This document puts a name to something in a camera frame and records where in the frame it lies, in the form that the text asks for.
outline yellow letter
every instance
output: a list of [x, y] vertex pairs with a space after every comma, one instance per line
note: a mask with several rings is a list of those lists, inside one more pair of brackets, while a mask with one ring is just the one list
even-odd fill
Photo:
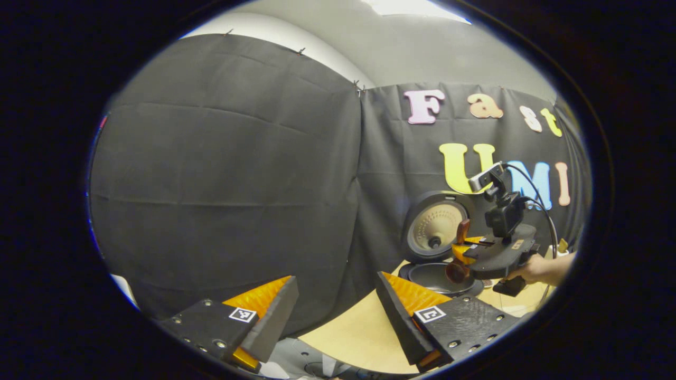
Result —
[[[462, 194], [481, 194], [491, 186], [492, 183], [476, 193], [473, 193], [472, 189], [470, 189], [469, 179], [464, 170], [464, 154], [467, 152], [467, 146], [456, 143], [443, 144], [439, 147], [439, 151], [443, 153], [446, 183], [451, 189]], [[481, 170], [486, 170], [493, 165], [493, 152], [496, 151], [493, 145], [476, 144], [474, 145], [474, 151], [479, 154]]]
[[552, 115], [551, 112], [549, 112], [548, 109], [543, 108], [542, 111], [540, 111], [540, 114], [545, 117], [547, 120], [547, 124], [549, 124], [550, 129], [554, 133], [554, 136], [561, 137], [563, 136], [563, 132], [559, 128], [556, 128], [556, 118], [554, 115]]

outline black pot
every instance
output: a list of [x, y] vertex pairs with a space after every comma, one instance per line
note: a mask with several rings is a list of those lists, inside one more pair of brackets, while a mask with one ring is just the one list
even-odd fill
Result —
[[446, 277], [446, 265], [445, 262], [407, 264], [399, 270], [399, 277], [451, 298], [464, 294], [477, 296], [483, 291], [483, 282], [473, 278], [457, 284], [451, 282]]

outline orange letter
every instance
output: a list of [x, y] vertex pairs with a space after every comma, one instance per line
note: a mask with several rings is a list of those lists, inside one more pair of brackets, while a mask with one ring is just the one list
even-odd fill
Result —
[[496, 101], [486, 94], [469, 95], [467, 101], [472, 104], [469, 106], [469, 112], [480, 119], [488, 117], [499, 119], [504, 115], [504, 112], [498, 108]]

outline black cable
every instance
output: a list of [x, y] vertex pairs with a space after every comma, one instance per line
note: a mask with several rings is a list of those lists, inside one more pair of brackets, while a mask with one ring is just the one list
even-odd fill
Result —
[[552, 218], [550, 218], [549, 212], [547, 212], [547, 210], [544, 207], [545, 202], [542, 200], [542, 197], [540, 196], [540, 192], [537, 190], [537, 187], [535, 187], [535, 184], [533, 183], [533, 181], [531, 181], [529, 176], [526, 175], [526, 173], [523, 172], [523, 170], [517, 168], [516, 166], [514, 166], [512, 164], [502, 164], [502, 166], [505, 166], [507, 168], [513, 168], [516, 171], [518, 171], [519, 173], [521, 173], [521, 175], [523, 175], [523, 178], [525, 178], [526, 181], [528, 181], [528, 183], [531, 184], [531, 186], [533, 187], [533, 190], [535, 190], [535, 194], [537, 195], [537, 198], [540, 200], [539, 203], [537, 203], [533, 198], [530, 198], [530, 197], [524, 197], [524, 198], [530, 199], [533, 203], [537, 204], [542, 209], [542, 211], [545, 213], [545, 216], [547, 216], [547, 221], [550, 223], [550, 234], [552, 236], [552, 243], [553, 243], [552, 244], [552, 259], [555, 259], [556, 258], [556, 252], [558, 251], [558, 243], [556, 242], [556, 238], [557, 238], [556, 229], [553, 225], [554, 222], [552, 221]]
[[[534, 200], [534, 199], [531, 198], [531, 197], [523, 197], [523, 199], [526, 199], [526, 200], [529, 200], [529, 201], [533, 202], [536, 206], [539, 206], [540, 209], [542, 209], [542, 210], [545, 209], [543, 204], [539, 203], [538, 201]], [[557, 246], [556, 240], [557, 240], [557, 238], [558, 238], [558, 237], [556, 236], [556, 228], [554, 227], [554, 222], [553, 222], [552, 219], [549, 217], [549, 214], [545, 213], [545, 215], [547, 216], [547, 223], [548, 223], [549, 228], [550, 228], [550, 236], [552, 237], [552, 242], [554, 243], [554, 244], [552, 245], [552, 258], [555, 258], [555, 257], [556, 257], [556, 251], [554, 251], [554, 250], [555, 250], [555, 247]]]

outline black handle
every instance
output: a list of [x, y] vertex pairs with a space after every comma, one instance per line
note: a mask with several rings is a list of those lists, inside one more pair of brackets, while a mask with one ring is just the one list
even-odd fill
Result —
[[510, 297], [516, 297], [516, 295], [519, 294], [525, 286], [526, 280], [524, 280], [521, 276], [517, 276], [505, 282], [498, 282], [493, 286], [493, 291], [496, 293], [509, 295]]

